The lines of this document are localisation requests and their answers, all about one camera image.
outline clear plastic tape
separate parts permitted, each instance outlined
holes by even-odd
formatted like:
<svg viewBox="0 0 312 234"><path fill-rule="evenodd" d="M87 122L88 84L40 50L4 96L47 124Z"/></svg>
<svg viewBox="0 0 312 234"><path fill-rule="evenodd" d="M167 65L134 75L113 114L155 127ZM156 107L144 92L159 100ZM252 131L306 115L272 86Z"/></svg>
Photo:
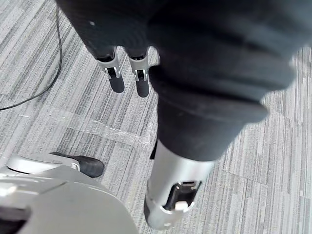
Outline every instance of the clear plastic tape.
<svg viewBox="0 0 312 234"><path fill-rule="evenodd" d="M121 142L140 149L150 146L156 135L156 108L153 110L152 117L148 124L143 128L141 135L107 126L104 123L87 116L77 115L72 112L45 105L36 116L19 114L19 117L36 118L34 121L42 121L41 124L43 125L64 126L65 128L82 131L87 134L94 134L99 137Z"/></svg>

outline black cloth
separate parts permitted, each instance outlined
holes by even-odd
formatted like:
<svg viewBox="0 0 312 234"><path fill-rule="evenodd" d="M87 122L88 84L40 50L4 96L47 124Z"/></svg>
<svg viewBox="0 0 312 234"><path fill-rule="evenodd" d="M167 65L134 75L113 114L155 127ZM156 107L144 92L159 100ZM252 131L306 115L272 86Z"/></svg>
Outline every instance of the black cloth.
<svg viewBox="0 0 312 234"><path fill-rule="evenodd" d="M154 46L158 137L174 153L219 158L259 103L294 78L289 60L312 39L308 0L57 0L95 58L107 46Z"/></svg>

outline metal bracket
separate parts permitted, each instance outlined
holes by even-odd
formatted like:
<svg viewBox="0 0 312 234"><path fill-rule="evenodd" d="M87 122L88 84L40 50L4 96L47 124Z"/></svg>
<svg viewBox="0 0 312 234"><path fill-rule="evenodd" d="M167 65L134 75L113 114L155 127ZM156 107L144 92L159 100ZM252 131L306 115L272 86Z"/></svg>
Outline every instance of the metal bracket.
<svg viewBox="0 0 312 234"><path fill-rule="evenodd" d="M110 68L114 69L116 78L121 77L120 64L119 64L116 48L114 48L114 59L112 61L102 62L102 61L97 60L97 62L100 65L102 71L108 75L108 79L112 78L111 75L109 74L109 71L108 71L108 69L110 69Z"/></svg>
<svg viewBox="0 0 312 234"><path fill-rule="evenodd" d="M148 56L143 59L135 60L129 57L132 73L135 75L136 81L139 81L138 71L143 71L144 81L148 80Z"/></svg>

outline floor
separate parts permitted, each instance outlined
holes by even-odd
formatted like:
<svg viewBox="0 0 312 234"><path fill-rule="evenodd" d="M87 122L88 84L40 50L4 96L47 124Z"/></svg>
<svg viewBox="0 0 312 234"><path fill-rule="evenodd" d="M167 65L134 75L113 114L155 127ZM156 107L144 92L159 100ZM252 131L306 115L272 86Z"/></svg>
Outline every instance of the floor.
<svg viewBox="0 0 312 234"><path fill-rule="evenodd" d="M211 173L193 211L166 231L144 221L143 198L153 162L157 96L136 94L119 48L126 90L115 94L63 14L63 67L47 94L0 112L0 166L12 153L59 151L102 160L97 180L125 204L141 234L312 233L312 52L291 61L298 78L263 99L270 116L246 126ZM149 52L150 64L157 54ZM48 0L0 4L0 106L41 91L57 72L56 5Z"/></svg>

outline wire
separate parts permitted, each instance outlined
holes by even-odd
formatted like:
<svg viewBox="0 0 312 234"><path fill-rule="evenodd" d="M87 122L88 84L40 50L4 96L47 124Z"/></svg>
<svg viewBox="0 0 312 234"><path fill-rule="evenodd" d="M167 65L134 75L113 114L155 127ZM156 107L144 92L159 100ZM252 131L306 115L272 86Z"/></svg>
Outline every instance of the wire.
<svg viewBox="0 0 312 234"><path fill-rule="evenodd" d="M62 61L63 61L62 42L61 42L60 33L59 33L59 6L58 5L57 5L57 31L58 31L58 43L59 43L59 51L60 51L60 56L59 57L60 58L59 58L58 72L55 75L54 79L52 80L51 84L45 90L43 90L40 93L34 95L33 97L30 97L30 98L28 98L28 99L26 99L24 101L21 101L21 102L19 102L17 104L12 105L12 106L7 106L7 107L4 107L4 108L0 108L0 111L8 110L8 109L17 107L19 105L22 105L25 102L31 101L31 100L39 97L40 95L44 94L45 92L47 92L55 84L55 82L59 78L60 70L62 68Z"/></svg>

